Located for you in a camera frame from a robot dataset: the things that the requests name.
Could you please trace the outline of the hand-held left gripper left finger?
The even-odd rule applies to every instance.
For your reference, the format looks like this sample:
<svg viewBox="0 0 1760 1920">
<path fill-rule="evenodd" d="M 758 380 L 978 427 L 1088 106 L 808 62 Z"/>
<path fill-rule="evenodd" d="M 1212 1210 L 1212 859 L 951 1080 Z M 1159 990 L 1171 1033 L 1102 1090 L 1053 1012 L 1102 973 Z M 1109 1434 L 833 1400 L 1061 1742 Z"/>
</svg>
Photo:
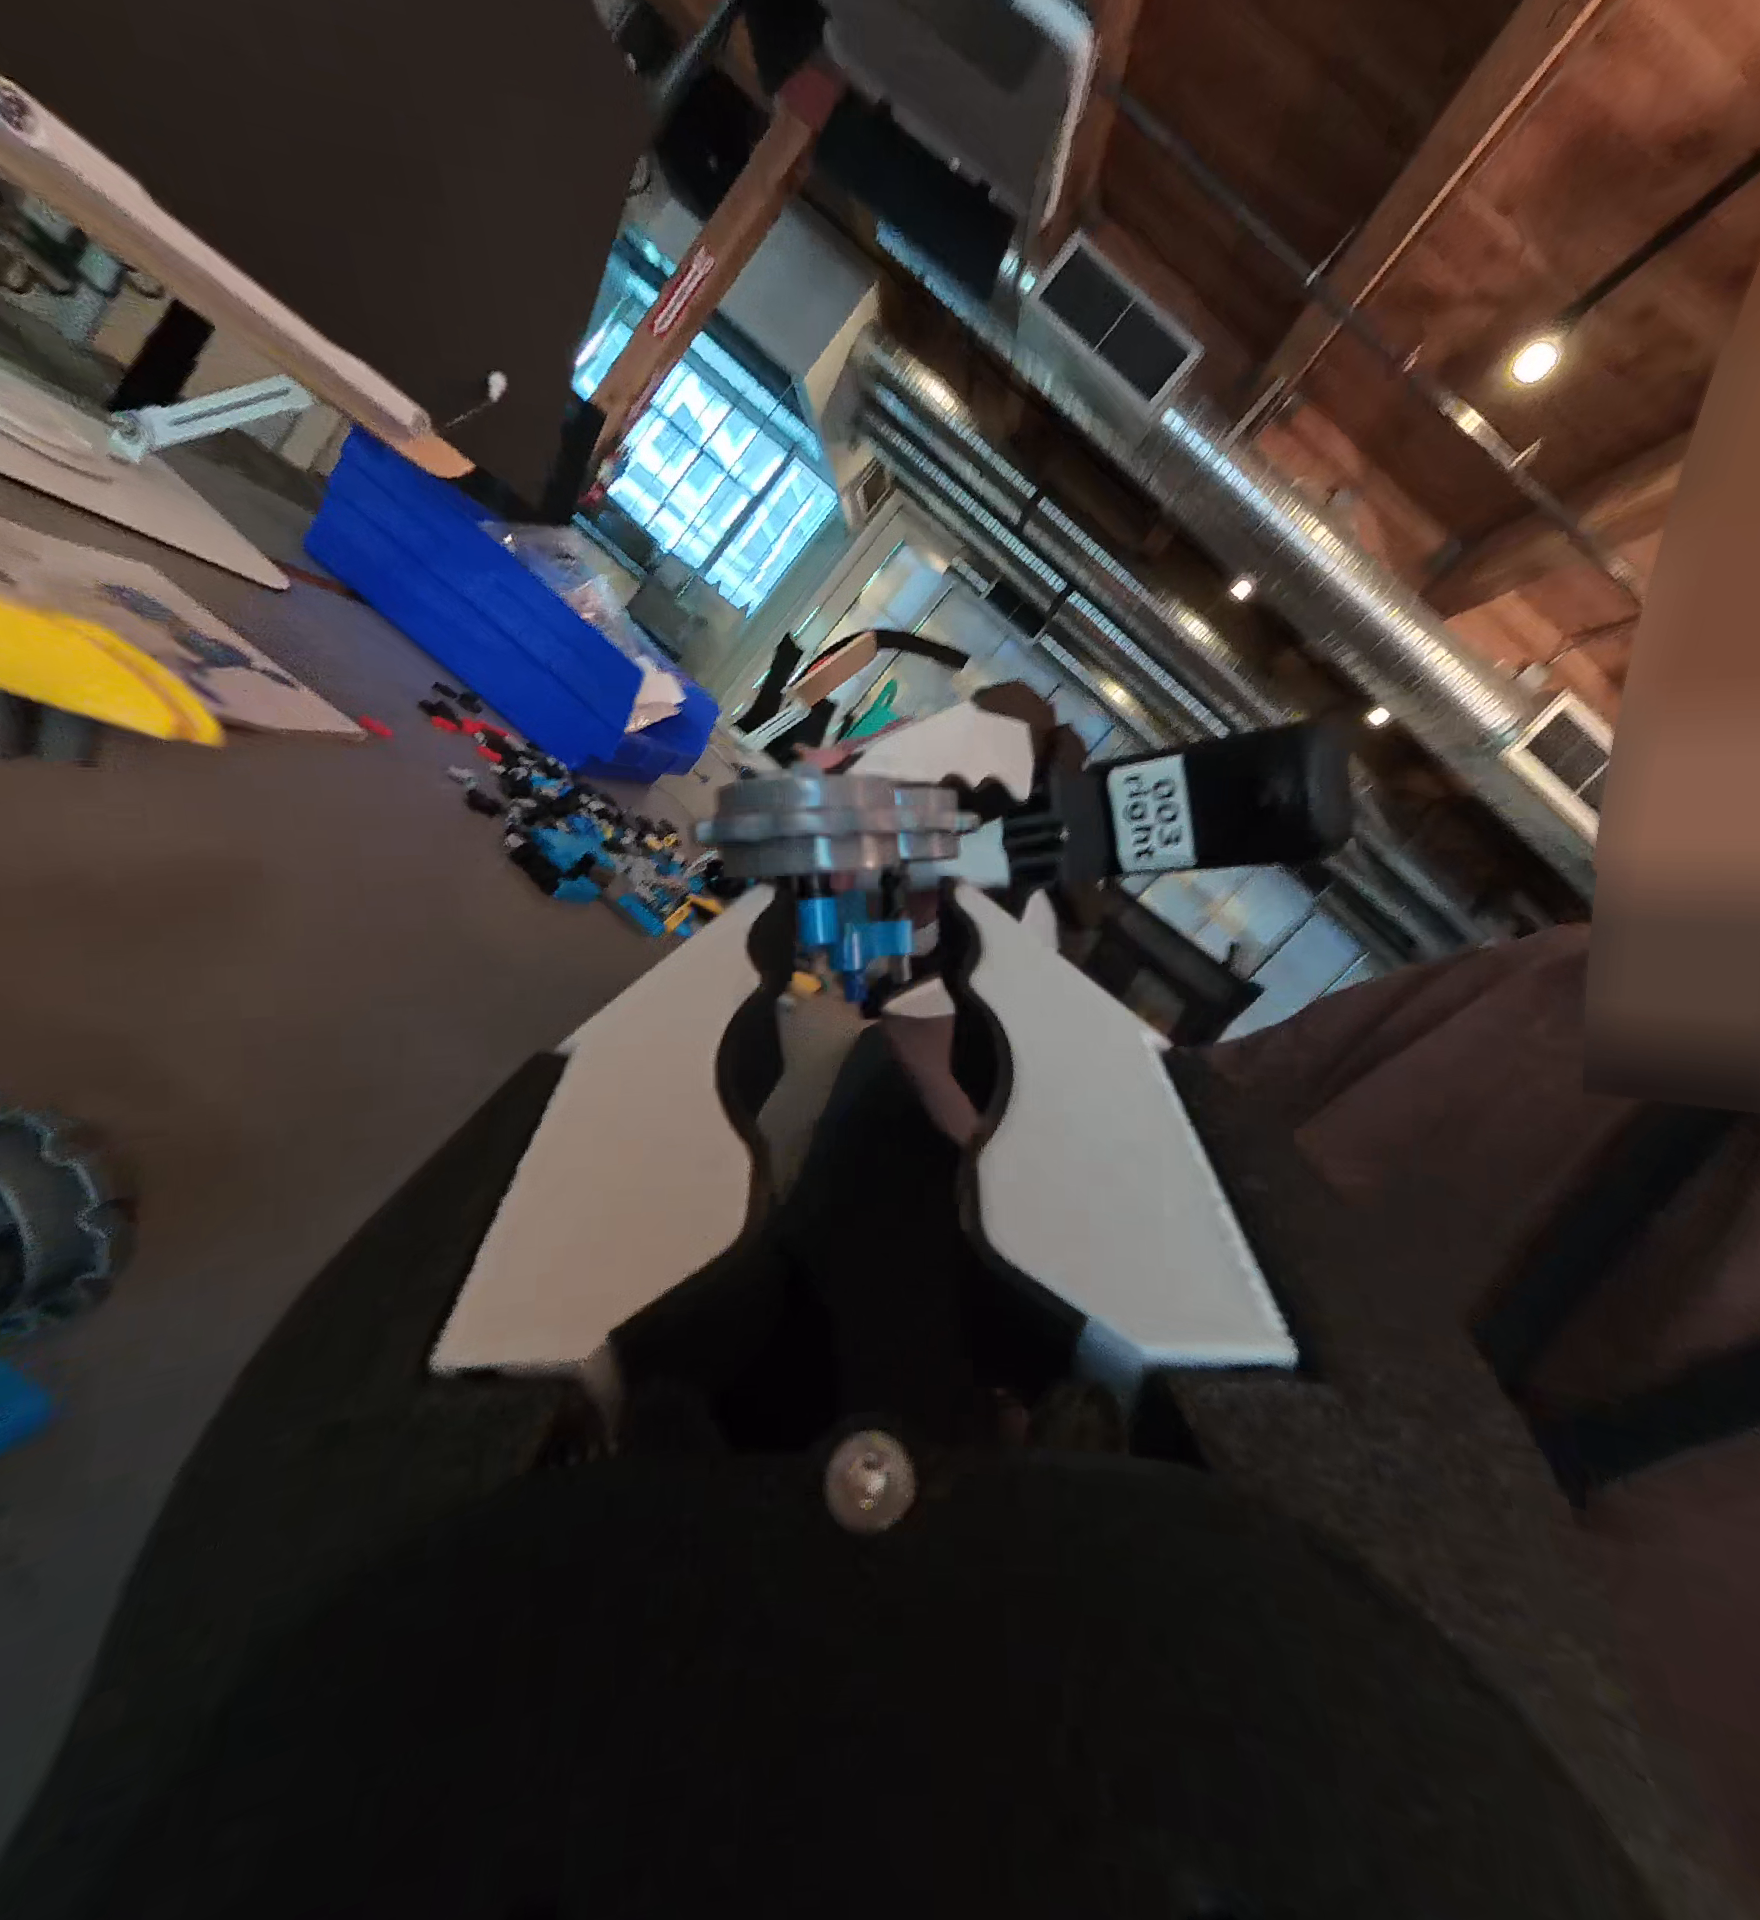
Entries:
<svg viewBox="0 0 1760 1920">
<path fill-rule="evenodd" d="M 751 887 L 558 1044 L 432 1370 L 573 1370 L 758 1227 L 792 962 L 792 894 Z"/>
</svg>

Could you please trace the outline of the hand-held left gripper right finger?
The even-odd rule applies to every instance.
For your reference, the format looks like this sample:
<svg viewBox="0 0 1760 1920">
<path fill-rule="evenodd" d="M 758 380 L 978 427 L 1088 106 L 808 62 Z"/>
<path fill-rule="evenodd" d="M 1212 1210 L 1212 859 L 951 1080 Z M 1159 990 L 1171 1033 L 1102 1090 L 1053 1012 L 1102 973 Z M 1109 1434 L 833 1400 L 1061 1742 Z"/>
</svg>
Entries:
<svg viewBox="0 0 1760 1920">
<path fill-rule="evenodd" d="M 1083 1373 L 1292 1373 L 1286 1323 L 1166 1043 L 978 884 L 941 896 L 968 1230 Z"/>
</svg>

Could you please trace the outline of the large black toy wheel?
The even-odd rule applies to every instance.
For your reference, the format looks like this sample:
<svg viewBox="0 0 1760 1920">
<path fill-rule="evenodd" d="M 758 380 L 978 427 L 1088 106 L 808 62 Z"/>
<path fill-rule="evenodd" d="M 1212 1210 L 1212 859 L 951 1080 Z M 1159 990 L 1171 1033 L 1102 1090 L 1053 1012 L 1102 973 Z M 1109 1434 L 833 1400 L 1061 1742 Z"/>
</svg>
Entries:
<svg viewBox="0 0 1760 1920">
<path fill-rule="evenodd" d="M 936 782 L 799 767 L 729 782 L 698 836 L 731 877 L 819 880 L 958 856 L 978 826 Z"/>
</svg>

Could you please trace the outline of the person's brown shirt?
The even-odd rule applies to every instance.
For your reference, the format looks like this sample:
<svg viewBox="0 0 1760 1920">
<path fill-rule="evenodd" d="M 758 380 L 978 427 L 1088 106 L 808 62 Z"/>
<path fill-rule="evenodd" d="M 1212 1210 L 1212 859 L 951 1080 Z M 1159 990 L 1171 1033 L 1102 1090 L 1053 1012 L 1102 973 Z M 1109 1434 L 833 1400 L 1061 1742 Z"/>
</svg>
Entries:
<svg viewBox="0 0 1760 1920">
<path fill-rule="evenodd" d="M 1586 924 L 1178 1056 L 1308 1382 L 1203 1452 L 1416 1597 L 1665 1916 L 1760 1916 L 1760 1117 L 1586 1087 Z"/>
</svg>

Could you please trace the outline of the pile of small toy parts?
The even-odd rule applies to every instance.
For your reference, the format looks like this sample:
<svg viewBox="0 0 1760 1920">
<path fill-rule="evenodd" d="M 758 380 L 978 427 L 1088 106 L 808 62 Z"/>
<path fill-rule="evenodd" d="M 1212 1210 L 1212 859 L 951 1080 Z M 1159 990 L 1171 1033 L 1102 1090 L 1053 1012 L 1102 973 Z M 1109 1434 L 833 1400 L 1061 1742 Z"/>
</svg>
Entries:
<svg viewBox="0 0 1760 1920">
<path fill-rule="evenodd" d="M 449 767 L 466 812 L 496 829 L 496 846 L 558 903 L 596 903 L 651 939 L 689 939 L 739 894 L 713 852 L 689 832 L 618 803 L 568 762 L 495 723 L 482 700 L 433 683 L 419 716 L 461 743 Z"/>
</svg>

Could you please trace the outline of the clear plastic parts bag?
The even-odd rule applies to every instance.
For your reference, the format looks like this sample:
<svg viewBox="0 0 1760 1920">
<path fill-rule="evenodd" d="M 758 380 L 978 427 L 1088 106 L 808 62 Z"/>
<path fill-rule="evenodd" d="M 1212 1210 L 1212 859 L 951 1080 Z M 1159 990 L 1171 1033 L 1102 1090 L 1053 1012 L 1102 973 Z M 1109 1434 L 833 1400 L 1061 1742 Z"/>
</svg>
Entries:
<svg viewBox="0 0 1760 1920">
<path fill-rule="evenodd" d="M 482 530 L 641 672 L 625 730 L 665 723 L 685 706 L 673 660 L 632 616 L 632 579 L 576 524 L 482 520 Z"/>
</svg>

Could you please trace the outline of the ceiling vent grille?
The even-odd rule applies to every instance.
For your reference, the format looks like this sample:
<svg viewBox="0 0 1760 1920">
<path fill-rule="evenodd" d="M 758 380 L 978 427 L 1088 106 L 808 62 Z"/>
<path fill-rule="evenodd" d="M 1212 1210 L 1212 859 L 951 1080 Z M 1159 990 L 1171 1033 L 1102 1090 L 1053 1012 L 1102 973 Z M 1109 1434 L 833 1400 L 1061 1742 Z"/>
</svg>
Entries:
<svg viewBox="0 0 1760 1920">
<path fill-rule="evenodd" d="M 1121 274 L 1085 232 L 1062 243 L 1033 277 L 1025 306 L 1072 343 L 1113 396 L 1151 413 L 1206 359 L 1203 339 Z"/>
</svg>

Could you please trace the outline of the blue plastic bin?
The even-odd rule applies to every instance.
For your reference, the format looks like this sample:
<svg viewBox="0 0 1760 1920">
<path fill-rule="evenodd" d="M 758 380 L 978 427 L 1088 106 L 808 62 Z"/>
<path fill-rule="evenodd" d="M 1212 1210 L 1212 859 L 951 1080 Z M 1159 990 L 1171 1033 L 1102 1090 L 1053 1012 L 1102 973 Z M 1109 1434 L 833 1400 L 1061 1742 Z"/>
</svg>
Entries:
<svg viewBox="0 0 1760 1920">
<path fill-rule="evenodd" d="M 311 559 L 401 627 L 512 729 L 592 776 L 689 774 L 713 697 L 628 729 L 642 664 L 488 533 L 479 502 L 349 427 L 303 539 Z"/>
</svg>

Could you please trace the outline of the instruction booklet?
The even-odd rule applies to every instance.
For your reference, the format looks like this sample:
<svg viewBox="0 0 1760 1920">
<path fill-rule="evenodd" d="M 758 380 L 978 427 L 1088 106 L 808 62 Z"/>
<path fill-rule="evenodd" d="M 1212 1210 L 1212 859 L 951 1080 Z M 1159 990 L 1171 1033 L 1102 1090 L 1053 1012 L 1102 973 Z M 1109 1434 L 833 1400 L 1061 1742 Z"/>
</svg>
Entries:
<svg viewBox="0 0 1760 1920">
<path fill-rule="evenodd" d="M 2 516 L 0 694 L 188 744 L 363 734 L 163 572 Z"/>
</svg>

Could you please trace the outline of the white ceiling unit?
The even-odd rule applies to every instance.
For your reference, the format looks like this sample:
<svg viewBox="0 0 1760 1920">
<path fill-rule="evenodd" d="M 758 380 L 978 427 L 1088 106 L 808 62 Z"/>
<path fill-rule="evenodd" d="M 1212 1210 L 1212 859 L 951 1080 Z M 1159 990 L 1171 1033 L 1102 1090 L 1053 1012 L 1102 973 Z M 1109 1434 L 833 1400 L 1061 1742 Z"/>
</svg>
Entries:
<svg viewBox="0 0 1760 1920">
<path fill-rule="evenodd" d="M 775 92 L 839 77 L 816 169 L 979 296 L 1062 197 L 1101 34 L 1081 2 L 745 2 Z"/>
</svg>

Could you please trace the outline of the blue grey toy robot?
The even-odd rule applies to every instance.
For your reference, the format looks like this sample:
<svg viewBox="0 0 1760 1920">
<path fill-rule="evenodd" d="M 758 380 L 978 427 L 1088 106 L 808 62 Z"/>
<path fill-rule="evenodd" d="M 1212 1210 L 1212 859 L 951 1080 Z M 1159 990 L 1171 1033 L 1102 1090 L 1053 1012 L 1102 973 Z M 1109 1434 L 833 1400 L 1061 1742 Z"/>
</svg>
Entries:
<svg viewBox="0 0 1760 1920">
<path fill-rule="evenodd" d="M 81 756 L 98 730 L 221 749 L 176 672 L 109 624 L 0 593 L 0 744 Z M 5 1347 L 106 1299 L 126 1250 L 126 1192 L 65 1117 L 0 1099 L 0 1454 L 52 1420 Z"/>
</svg>

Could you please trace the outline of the dark divider panel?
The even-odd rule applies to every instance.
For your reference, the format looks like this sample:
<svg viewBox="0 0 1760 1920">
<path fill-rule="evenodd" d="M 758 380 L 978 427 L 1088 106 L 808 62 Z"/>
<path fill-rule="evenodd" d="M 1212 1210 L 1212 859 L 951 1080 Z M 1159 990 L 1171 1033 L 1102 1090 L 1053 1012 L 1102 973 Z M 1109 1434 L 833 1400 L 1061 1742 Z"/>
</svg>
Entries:
<svg viewBox="0 0 1760 1920">
<path fill-rule="evenodd" d="M 651 94 L 595 2 L 0 2 L 0 74 L 525 506 Z"/>
</svg>

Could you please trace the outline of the silver air duct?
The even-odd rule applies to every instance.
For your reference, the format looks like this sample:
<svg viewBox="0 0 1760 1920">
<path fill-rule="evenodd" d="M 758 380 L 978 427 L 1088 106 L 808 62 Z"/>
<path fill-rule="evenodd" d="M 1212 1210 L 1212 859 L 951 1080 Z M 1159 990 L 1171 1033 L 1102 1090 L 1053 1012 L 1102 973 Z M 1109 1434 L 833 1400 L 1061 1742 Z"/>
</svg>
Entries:
<svg viewBox="0 0 1760 1920">
<path fill-rule="evenodd" d="M 1381 563 L 1321 520 L 1295 489 L 1262 483 L 1175 417 L 1175 457 L 1199 452 L 1196 476 L 1178 472 L 1168 509 L 1178 530 L 1251 576 L 1256 606 L 1282 616 L 1332 672 L 1388 709 L 1583 896 L 1593 894 L 1593 836 L 1535 770 L 1523 736 L 1543 706 L 1488 660 L 1456 644 Z"/>
</svg>

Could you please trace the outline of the wooden post red label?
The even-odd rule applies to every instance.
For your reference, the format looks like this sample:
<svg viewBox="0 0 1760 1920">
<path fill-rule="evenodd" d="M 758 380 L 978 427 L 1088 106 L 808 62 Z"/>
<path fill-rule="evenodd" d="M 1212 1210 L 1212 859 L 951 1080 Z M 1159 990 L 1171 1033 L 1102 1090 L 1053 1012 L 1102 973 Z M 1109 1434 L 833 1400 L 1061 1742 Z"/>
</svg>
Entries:
<svg viewBox="0 0 1760 1920">
<path fill-rule="evenodd" d="M 588 473 L 596 476 L 621 452 L 665 374 L 713 317 L 779 214 L 796 199 L 819 132 L 843 92 L 843 74 L 819 60 L 806 62 L 778 92 L 769 132 L 596 384 L 595 407 L 603 413 L 603 424 L 588 457 Z"/>
</svg>

